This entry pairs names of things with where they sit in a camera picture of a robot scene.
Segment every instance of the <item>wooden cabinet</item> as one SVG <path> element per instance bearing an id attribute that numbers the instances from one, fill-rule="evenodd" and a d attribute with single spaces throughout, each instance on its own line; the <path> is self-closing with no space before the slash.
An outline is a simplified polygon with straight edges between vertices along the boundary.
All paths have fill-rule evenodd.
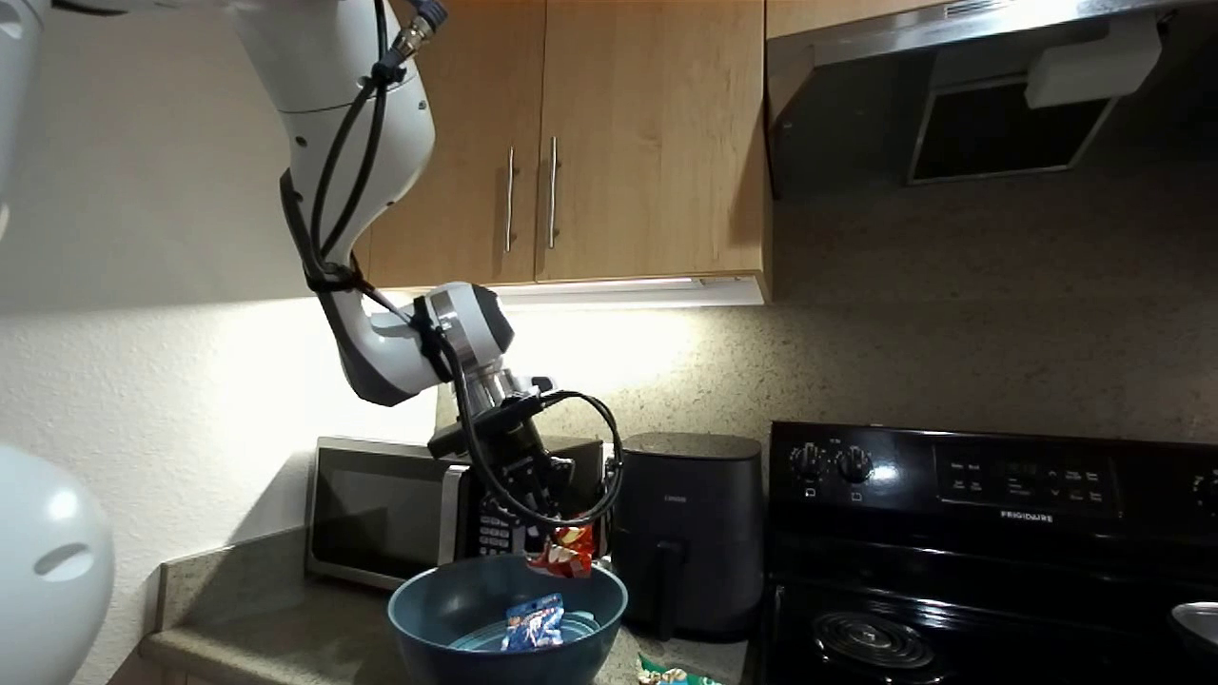
<path id="1" fill-rule="evenodd" d="M 767 0 L 767 39 L 823 31 L 836 21 L 861 21 L 874 15 L 899 15 L 942 0 Z"/>
<path id="2" fill-rule="evenodd" d="M 432 163 L 365 237 L 373 282 L 762 274 L 762 0 L 449 8 L 420 55 Z"/>

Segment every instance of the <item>cabinet handle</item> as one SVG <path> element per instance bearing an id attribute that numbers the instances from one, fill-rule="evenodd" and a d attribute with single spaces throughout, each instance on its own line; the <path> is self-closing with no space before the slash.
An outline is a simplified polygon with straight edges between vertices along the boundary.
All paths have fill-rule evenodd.
<path id="1" fill-rule="evenodd" d="M 516 148 L 506 148 L 506 171 L 503 171 L 503 256 L 516 244 L 515 229 L 515 206 L 516 206 Z"/>
<path id="2" fill-rule="evenodd" d="M 549 224 L 543 224 L 543 246 L 558 244 L 558 135 L 549 135 Z"/>

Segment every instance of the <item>kitchen wall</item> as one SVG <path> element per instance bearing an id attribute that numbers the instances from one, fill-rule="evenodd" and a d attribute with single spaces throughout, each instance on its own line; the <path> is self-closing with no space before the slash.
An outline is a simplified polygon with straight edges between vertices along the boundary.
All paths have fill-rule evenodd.
<path id="1" fill-rule="evenodd" d="M 279 244 L 275 112 L 213 10 L 57 20 L 31 112 L 0 435 L 113 518 L 91 685 L 138 641 L 158 560 L 295 526 L 318 430 L 426 435 L 432 399 L 350 399 Z M 1214 219 L 1214 154 L 1183 148 L 815 195 L 775 209 L 775 304 L 508 301 L 508 366 L 604 395 L 623 435 L 833 418 L 1218 441 Z"/>

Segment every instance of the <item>white wall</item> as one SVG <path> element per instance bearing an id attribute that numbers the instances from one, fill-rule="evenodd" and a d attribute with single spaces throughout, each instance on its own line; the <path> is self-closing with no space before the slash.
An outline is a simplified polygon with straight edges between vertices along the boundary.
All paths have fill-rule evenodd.
<path id="1" fill-rule="evenodd" d="M 283 131 L 220 10 L 54 20 L 28 123 L 0 436 L 113 518 L 116 587 L 77 677 L 96 685 L 132 649 L 157 563 L 299 526 L 316 435 L 421 436 L 432 395 L 350 399 L 275 241 Z"/>

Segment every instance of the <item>stovetop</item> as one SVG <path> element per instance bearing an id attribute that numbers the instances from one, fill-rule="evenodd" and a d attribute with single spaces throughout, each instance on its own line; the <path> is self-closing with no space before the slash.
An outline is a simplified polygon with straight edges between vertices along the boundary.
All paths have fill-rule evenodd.
<path id="1" fill-rule="evenodd" d="M 775 422 L 762 679 L 1218 679 L 1218 446 Z"/>

